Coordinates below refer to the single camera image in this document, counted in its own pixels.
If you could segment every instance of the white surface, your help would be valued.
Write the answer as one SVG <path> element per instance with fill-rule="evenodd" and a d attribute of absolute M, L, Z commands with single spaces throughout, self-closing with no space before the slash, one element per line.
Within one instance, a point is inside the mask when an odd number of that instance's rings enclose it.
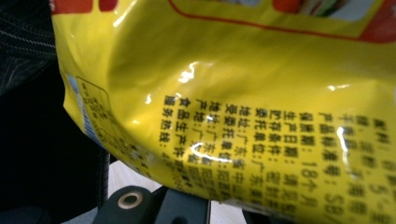
<path fill-rule="evenodd" d="M 126 186 L 139 186 L 154 191 L 161 185 L 134 172 L 122 162 L 116 161 L 110 165 L 108 177 L 108 195 Z M 212 202 L 211 224 L 244 224 L 246 223 L 242 210 L 227 204 Z"/>

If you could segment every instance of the metal grommet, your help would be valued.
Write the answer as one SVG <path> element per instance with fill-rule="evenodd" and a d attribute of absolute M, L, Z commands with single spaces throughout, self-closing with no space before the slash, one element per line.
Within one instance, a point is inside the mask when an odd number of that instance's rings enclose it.
<path fill-rule="evenodd" d="M 132 191 L 122 195 L 119 198 L 119 207 L 122 209 L 131 209 L 137 207 L 143 201 L 143 195 L 139 191 Z"/>

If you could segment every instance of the yellow food package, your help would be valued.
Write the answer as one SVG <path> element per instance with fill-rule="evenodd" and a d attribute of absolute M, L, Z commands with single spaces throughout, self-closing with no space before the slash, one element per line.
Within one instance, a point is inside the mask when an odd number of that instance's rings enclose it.
<path fill-rule="evenodd" d="M 64 107 L 173 189 L 396 223 L 395 0 L 51 0 Z"/>

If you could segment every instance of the plastic packaging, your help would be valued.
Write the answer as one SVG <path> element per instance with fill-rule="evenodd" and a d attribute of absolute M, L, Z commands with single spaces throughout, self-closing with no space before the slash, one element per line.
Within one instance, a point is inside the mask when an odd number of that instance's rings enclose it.
<path fill-rule="evenodd" d="M 138 173 L 297 223 L 396 222 L 396 1 L 50 5 L 66 110 Z"/>

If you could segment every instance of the metal ring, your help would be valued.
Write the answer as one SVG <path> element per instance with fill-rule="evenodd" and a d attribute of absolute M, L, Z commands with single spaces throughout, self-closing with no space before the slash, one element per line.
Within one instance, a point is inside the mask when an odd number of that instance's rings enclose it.
<path fill-rule="evenodd" d="M 135 197 L 136 200 L 132 203 L 127 202 L 127 198 L 128 197 Z M 131 208 L 135 208 L 137 207 L 139 204 L 141 204 L 143 201 L 143 195 L 141 192 L 139 191 L 132 191 L 129 193 L 126 193 L 124 195 L 122 195 L 119 198 L 119 207 L 122 209 L 131 209 Z"/>

